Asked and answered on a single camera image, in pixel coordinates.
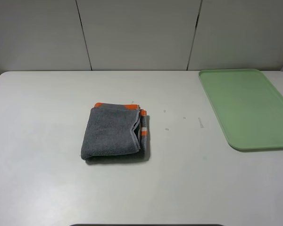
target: plastic tray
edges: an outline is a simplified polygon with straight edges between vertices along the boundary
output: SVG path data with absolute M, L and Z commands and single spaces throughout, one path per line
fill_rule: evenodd
M 199 78 L 234 148 L 283 148 L 283 96 L 255 69 L 205 70 Z

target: white table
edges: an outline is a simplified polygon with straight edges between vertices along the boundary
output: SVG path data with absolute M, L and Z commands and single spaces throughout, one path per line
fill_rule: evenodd
M 283 94 L 283 72 L 264 73 Z M 132 101 L 150 116 L 149 161 L 86 164 L 91 107 Z M 198 72 L 4 73 L 0 226 L 77 223 L 283 226 L 283 151 L 232 149 Z

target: folded towel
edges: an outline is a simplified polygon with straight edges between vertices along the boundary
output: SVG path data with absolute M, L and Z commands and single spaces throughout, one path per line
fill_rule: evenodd
M 81 158 L 133 154 L 145 151 L 146 142 L 146 111 L 139 105 L 97 103 L 90 112 Z

